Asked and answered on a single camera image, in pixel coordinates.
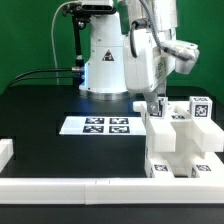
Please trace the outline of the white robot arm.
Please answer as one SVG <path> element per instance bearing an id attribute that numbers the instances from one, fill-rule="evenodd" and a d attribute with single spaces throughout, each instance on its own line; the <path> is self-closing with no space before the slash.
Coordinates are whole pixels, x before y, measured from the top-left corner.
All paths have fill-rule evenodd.
<path id="1" fill-rule="evenodd" d="M 175 58 L 166 51 L 176 39 L 176 0 L 81 0 L 90 20 L 90 58 L 80 90 L 98 99 L 141 94 L 149 114 L 159 115 L 166 78 Z"/>

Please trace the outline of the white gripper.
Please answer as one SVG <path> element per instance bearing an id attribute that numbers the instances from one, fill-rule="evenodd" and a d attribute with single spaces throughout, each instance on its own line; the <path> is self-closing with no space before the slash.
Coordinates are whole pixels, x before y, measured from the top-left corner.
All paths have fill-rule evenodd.
<path id="1" fill-rule="evenodd" d="M 131 53 L 130 37 L 124 40 L 125 84 L 130 93 L 144 93 L 147 112 L 157 116 L 160 113 L 158 94 L 154 91 L 174 70 L 175 59 L 162 53 L 146 29 L 133 32 L 137 57 Z"/>

